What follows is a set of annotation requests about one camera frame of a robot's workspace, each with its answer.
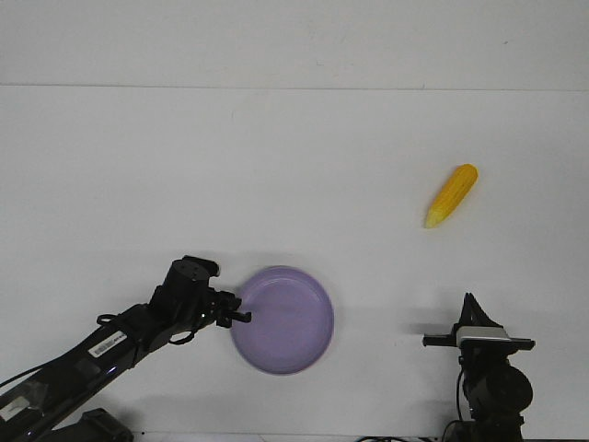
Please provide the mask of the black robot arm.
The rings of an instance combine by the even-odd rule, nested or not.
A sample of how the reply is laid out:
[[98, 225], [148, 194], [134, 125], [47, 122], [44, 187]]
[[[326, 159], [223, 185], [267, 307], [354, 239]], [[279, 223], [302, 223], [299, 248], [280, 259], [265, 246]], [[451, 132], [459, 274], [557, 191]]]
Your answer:
[[510, 336], [492, 320], [471, 293], [464, 296], [457, 322], [448, 334], [425, 334], [424, 346], [459, 351], [460, 373], [456, 402], [465, 397], [470, 417], [460, 408], [441, 437], [443, 441], [521, 441], [522, 411], [533, 400], [528, 377], [510, 363], [519, 351], [531, 351], [536, 342]]
[[36, 441], [107, 387], [115, 378], [167, 344], [183, 345], [211, 325], [249, 323], [235, 294], [217, 291], [216, 262], [184, 256], [171, 263], [151, 299], [118, 314], [98, 316], [98, 328], [1, 396], [1, 438]]

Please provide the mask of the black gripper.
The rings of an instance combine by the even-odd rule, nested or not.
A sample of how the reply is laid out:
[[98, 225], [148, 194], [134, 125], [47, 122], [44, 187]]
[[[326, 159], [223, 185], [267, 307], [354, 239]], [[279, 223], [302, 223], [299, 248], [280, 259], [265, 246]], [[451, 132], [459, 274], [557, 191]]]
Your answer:
[[468, 366], [474, 366], [478, 360], [506, 360], [510, 355], [519, 351], [531, 351], [536, 346], [536, 341], [527, 338], [512, 338], [508, 343], [468, 343], [462, 348], [456, 346], [456, 331], [464, 326], [495, 327], [502, 325], [492, 320], [480, 306], [472, 293], [464, 296], [463, 307], [459, 317], [459, 326], [447, 334], [424, 334], [422, 337], [423, 346], [453, 347], [459, 350], [462, 361]]
[[251, 321], [239, 312], [241, 300], [233, 293], [216, 291], [210, 279], [220, 273], [216, 262], [185, 255], [173, 261], [154, 293], [154, 310], [175, 328], [204, 328], [212, 323], [231, 328], [234, 321]]

